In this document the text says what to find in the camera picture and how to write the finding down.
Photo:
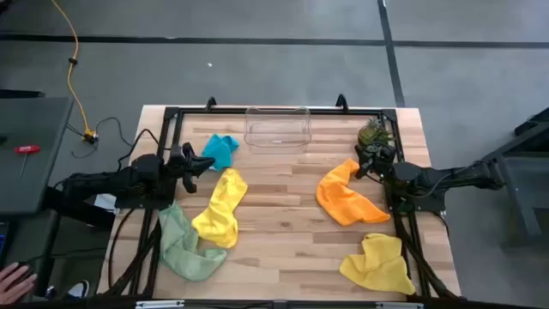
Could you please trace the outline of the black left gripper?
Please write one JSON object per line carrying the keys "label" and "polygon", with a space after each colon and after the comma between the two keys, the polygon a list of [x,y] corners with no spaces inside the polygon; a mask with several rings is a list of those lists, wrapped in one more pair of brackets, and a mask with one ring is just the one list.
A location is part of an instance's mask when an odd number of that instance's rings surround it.
{"label": "black left gripper", "polygon": [[213,164],[214,158],[196,157],[191,144],[185,142],[181,146],[172,145],[167,170],[174,178],[182,179],[183,186],[188,193],[196,193],[197,188],[192,179],[200,177]]}

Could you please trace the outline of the yellow microfiber towel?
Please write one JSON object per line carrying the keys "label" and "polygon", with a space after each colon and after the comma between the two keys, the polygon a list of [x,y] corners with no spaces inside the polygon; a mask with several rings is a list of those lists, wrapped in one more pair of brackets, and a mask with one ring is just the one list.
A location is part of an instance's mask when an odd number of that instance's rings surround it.
{"label": "yellow microfiber towel", "polygon": [[350,254],[339,271],[350,281],[375,291],[413,295],[416,288],[401,255],[402,241],[382,233],[368,233],[361,241],[362,254]]}
{"label": "yellow microfiber towel", "polygon": [[208,207],[191,224],[198,235],[222,248],[232,248],[238,241],[238,220],[234,215],[248,185],[234,168],[221,175],[209,200]]}

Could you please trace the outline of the orange microfiber towel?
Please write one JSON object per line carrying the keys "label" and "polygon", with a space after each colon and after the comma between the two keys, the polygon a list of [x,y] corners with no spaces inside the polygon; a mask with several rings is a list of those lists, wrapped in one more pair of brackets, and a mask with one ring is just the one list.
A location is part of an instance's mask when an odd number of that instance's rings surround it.
{"label": "orange microfiber towel", "polygon": [[359,164],[346,159],[330,170],[318,183],[316,199],[319,205],[341,226],[356,222],[381,223],[390,215],[380,210],[370,199],[347,187],[350,178],[359,170]]}

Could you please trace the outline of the teal microfiber towel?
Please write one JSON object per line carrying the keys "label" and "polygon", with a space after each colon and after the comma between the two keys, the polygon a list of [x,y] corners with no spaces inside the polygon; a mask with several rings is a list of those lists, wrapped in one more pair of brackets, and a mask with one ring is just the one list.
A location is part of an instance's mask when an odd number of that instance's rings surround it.
{"label": "teal microfiber towel", "polygon": [[234,137],[213,134],[202,150],[202,157],[213,158],[211,169],[221,171],[232,166],[232,153],[238,147],[239,143]]}

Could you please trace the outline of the light green microfiber towel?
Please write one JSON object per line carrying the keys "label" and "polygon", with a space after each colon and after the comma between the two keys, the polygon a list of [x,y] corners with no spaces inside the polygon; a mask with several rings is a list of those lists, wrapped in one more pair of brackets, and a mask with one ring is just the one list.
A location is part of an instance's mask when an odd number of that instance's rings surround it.
{"label": "light green microfiber towel", "polygon": [[207,280],[225,262],[225,249],[198,249],[198,232],[176,201],[159,212],[159,221],[160,259],[175,274],[187,281],[201,282]]}

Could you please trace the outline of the potted succulent plant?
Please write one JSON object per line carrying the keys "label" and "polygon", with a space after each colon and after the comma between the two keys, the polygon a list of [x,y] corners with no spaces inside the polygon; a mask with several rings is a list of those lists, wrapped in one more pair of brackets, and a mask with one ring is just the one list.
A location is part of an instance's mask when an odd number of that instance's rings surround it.
{"label": "potted succulent plant", "polygon": [[370,118],[358,133],[358,143],[361,146],[367,146],[374,142],[387,144],[393,139],[393,134],[387,131],[382,121],[377,118]]}

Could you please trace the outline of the clear plastic bin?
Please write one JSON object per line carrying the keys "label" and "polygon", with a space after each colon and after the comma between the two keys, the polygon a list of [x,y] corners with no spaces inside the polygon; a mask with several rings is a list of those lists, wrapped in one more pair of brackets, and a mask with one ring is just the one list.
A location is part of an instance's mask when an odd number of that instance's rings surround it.
{"label": "clear plastic bin", "polygon": [[260,155],[302,154],[311,142],[311,113],[306,107],[260,109],[244,115],[244,141]]}

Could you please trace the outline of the white paper sheet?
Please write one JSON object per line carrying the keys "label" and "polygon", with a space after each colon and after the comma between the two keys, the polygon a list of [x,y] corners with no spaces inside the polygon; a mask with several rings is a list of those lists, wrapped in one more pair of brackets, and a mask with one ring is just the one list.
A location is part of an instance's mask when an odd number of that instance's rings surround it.
{"label": "white paper sheet", "polygon": [[111,194],[98,194],[94,200],[94,206],[105,209],[115,215],[119,210],[115,207],[117,198]]}

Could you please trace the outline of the dark metal side table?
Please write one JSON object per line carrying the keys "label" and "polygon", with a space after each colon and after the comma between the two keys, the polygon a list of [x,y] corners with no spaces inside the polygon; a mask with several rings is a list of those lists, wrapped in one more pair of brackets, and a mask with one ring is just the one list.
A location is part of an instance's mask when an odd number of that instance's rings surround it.
{"label": "dark metal side table", "polygon": [[513,139],[486,155],[509,195],[517,230],[510,247],[549,247],[549,107],[513,130]]}

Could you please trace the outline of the dark grey side desk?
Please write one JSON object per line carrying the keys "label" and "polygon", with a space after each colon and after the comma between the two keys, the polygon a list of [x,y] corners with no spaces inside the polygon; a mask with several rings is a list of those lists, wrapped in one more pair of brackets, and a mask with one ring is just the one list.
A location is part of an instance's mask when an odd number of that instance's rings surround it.
{"label": "dark grey side desk", "polygon": [[0,215],[41,208],[72,106],[66,98],[0,100]]}

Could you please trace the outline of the person's shoe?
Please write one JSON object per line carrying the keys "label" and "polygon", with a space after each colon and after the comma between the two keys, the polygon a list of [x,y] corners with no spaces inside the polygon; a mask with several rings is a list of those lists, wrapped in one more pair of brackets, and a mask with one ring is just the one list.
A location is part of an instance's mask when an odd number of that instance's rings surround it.
{"label": "person's shoe", "polygon": [[75,284],[69,291],[66,293],[65,297],[68,299],[82,299],[86,298],[89,292],[89,281],[81,280]]}

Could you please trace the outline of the person's hand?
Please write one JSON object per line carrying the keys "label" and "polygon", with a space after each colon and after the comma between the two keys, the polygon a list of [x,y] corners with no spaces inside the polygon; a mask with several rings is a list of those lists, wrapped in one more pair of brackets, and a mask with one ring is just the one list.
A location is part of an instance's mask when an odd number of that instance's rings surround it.
{"label": "person's hand", "polygon": [[33,273],[22,277],[24,271],[19,268],[19,263],[0,270],[0,305],[13,304],[33,289],[37,276]]}

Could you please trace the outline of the silver metal bracket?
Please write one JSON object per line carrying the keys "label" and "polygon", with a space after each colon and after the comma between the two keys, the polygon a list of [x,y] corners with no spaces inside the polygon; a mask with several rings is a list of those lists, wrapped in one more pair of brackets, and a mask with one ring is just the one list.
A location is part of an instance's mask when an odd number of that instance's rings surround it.
{"label": "silver metal bracket", "polygon": [[135,309],[181,309],[184,300],[147,300],[137,301]]}
{"label": "silver metal bracket", "polygon": [[413,302],[393,302],[393,301],[378,301],[375,305],[376,309],[425,309],[421,303]]}

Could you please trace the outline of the red-handled hex key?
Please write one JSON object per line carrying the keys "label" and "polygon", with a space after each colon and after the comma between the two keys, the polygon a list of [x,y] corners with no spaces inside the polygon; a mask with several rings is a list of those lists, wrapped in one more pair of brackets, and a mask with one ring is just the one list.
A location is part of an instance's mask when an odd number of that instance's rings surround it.
{"label": "red-handled hex key", "polygon": [[25,145],[25,146],[19,146],[14,148],[14,151],[16,154],[23,156],[23,162],[21,164],[21,170],[20,170],[20,177],[22,177],[27,164],[27,157],[29,155],[39,153],[41,151],[41,147],[38,145]]}

